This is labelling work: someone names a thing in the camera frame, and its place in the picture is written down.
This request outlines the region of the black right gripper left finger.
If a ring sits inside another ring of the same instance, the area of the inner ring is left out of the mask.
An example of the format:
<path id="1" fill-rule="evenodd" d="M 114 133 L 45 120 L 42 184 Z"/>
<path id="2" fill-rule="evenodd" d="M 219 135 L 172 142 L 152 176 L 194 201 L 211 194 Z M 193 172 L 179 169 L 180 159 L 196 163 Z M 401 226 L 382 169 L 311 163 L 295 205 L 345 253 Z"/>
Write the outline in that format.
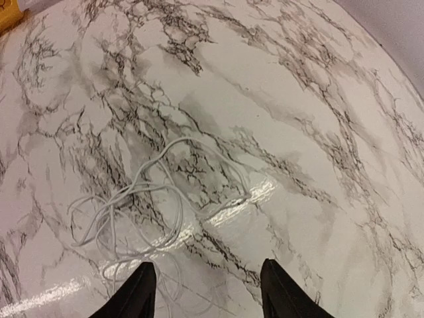
<path id="1" fill-rule="evenodd" d="M 92 318 L 153 318 L 155 298 L 154 265 L 152 262 L 142 262 Z"/>

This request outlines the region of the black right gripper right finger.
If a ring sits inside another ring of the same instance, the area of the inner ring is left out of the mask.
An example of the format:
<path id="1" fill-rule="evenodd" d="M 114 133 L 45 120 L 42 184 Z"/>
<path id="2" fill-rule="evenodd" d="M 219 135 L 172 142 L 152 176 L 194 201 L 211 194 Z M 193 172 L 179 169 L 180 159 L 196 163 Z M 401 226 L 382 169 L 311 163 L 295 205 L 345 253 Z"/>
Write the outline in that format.
<path id="1" fill-rule="evenodd" d="M 260 288 L 264 317 L 327 316 L 274 259 L 263 262 Z"/>

